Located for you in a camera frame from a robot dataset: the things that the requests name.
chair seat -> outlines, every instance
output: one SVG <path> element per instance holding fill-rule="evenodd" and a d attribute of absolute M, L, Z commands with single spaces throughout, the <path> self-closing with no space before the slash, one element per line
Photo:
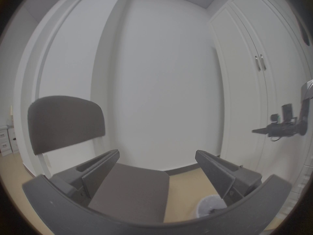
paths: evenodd
<path fill-rule="evenodd" d="M 168 188 L 164 171 L 116 163 L 88 207 L 128 222 L 163 222 Z"/>

trash can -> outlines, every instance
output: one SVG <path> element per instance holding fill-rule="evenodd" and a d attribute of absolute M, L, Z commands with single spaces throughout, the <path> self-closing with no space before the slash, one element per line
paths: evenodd
<path fill-rule="evenodd" d="M 204 217 L 226 207 L 227 205 L 219 195 L 210 195 L 200 200 L 192 213 L 192 218 Z"/>

wardrobe door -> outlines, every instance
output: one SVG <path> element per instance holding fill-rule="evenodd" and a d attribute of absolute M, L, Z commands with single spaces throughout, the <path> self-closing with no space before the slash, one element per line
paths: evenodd
<path fill-rule="evenodd" d="M 265 136 L 252 133 L 267 118 L 263 70 L 256 48 L 238 16 L 226 5 L 210 20 L 224 88 L 221 158 L 246 168 L 259 160 Z"/>
<path fill-rule="evenodd" d="M 268 0 L 232 0 L 229 5 L 248 30 L 262 63 L 268 96 L 268 119 L 263 127 L 270 123 L 270 115 L 282 116 L 284 104 L 291 103 L 294 117 L 299 116 L 301 86 L 311 80 L 311 75 L 294 32 Z M 310 147 L 312 119 L 303 137 L 297 134 L 276 142 L 266 138 L 258 166 L 252 168 L 263 175 L 263 180 L 271 174 L 296 180 Z"/>

beige floor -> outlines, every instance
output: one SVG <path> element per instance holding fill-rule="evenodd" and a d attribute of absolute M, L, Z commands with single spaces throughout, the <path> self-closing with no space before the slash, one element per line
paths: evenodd
<path fill-rule="evenodd" d="M 5 157 L 0 155 L 0 177 L 14 205 L 29 223 L 41 234 L 53 234 L 38 217 L 22 190 L 22 184 L 32 177 L 25 170 L 19 153 Z M 196 204 L 211 194 L 217 193 L 201 169 L 171 176 L 164 221 L 191 219 Z M 281 222 L 282 220 L 274 218 L 266 230 L 276 228 Z"/>

drawer handle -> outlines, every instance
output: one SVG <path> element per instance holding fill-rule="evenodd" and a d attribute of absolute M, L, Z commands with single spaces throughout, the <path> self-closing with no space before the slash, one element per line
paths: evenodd
<path fill-rule="evenodd" d="M 255 63 L 256 63 L 256 67 L 258 68 L 258 71 L 261 71 L 260 65 L 259 65 L 259 61 L 258 61 L 258 57 L 255 56 Z"/>
<path fill-rule="evenodd" d="M 263 69 L 266 71 L 266 66 L 265 66 L 264 58 L 263 58 L 262 54 L 260 55 L 260 58 L 261 58 L 261 65 L 263 66 Z"/>

